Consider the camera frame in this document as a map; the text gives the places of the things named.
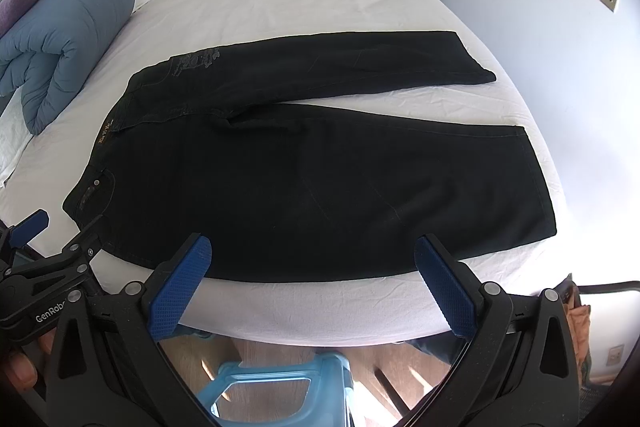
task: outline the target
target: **blue comforter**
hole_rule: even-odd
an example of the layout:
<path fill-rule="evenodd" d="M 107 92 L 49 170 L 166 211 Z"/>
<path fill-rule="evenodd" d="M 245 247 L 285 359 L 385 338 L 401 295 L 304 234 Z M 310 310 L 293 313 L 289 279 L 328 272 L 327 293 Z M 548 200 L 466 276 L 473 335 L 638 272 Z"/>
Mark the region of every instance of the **blue comforter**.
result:
<path fill-rule="evenodd" d="M 129 19 L 134 0 L 39 0 L 0 39 L 0 96 L 22 89 L 40 134 L 78 94 Z"/>

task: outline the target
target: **blue gripper pad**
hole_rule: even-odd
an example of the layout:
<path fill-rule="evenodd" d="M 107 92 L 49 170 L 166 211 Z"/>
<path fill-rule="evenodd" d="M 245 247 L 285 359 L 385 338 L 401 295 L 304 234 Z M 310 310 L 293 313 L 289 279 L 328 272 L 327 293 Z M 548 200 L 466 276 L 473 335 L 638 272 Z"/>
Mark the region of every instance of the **blue gripper pad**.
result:
<path fill-rule="evenodd" d="M 146 328 L 155 342 L 170 337 L 211 264 L 211 243 L 201 235 L 149 305 Z"/>
<path fill-rule="evenodd" d="M 22 248 L 48 226 L 49 214 L 42 209 L 36 210 L 31 216 L 15 225 L 9 237 L 9 246 Z"/>
<path fill-rule="evenodd" d="M 470 342 L 478 329 L 476 309 L 462 284 L 426 237 L 416 241 L 414 258 L 449 328 Z"/>

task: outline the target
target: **wrinkled sheet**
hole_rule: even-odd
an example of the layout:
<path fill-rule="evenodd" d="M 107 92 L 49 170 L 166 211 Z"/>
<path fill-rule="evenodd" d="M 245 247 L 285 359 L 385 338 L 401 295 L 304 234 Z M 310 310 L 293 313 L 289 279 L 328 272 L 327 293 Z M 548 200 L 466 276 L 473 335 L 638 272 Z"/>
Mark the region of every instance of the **wrinkled sheet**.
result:
<path fill-rule="evenodd" d="M 545 175 L 558 235 L 466 263 L 481 281 L 494 280 L 511 293 L 537 294 L 561 282 L 571 259 L 566 204 L 543 137 L 489 49 L 439 0 L 151 0 L 132 15 L 67 109 L 31 140 L 0 190 L 0 218 L 17 223 L 38 208 L 46 209 L 49 228 L 31 242 L 44 255 L 59 252 L 78 232 L 62 211 L 62 202 L 78 182 L 104 118 L 131 75 L 142 68 L 212 46 L 354 30 L 453 30 L 497 81 L 303 103 L 425 120 L 524 126 Z M 166 219 L 171 226 L 171 216 Z M 216 251 L 215 240 L 212 243 L 213 255 L 233 254 Z M 103 251 L 92 267 L 111 292 L 150 273 Z M 207 279 L 181 322 L 232 337 L 310 346 L 383 344 L 449 329 L 418 273 L 325 283 Z"/>

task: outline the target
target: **chair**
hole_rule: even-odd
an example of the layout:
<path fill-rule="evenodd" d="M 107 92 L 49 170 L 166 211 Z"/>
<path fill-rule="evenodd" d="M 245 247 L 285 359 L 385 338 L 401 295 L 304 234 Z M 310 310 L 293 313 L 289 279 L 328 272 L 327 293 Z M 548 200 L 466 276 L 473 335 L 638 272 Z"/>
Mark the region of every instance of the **chair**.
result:
<path fill-rule="evenodd" d="M 233 384 L 288 380 L 309 380 L 302 407 L 292 416 L 266 423 L 240 423 L 219 418 L 216 401 Z M 353 398 L 349 361 L 339 353 L 319 353 L 311 362 L 280 367 L 239 367 L 239 362 L 225 362 L 220 365 L 215 380 L 198 393 L 200 403 L 223 427 L 364 426 L 364 420 L 354 411 Z"/>

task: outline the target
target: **human hand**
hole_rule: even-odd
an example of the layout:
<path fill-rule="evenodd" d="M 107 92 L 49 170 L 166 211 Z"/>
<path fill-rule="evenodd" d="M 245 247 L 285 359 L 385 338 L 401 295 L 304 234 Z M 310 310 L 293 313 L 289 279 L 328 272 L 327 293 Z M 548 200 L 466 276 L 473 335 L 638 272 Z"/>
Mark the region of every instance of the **human hand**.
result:
<path fill-rule="evenodd" d="M 51 354 L 55 328 L 48 331 L 38 339 L 40 349 L 47 355 Z M 33 387 L 38 381 L 38 373 L 33 362 L 21 351 L 9 354 L 6 360 L 2 360 L 2 370 L 6 377 L 20 393 Z"/>

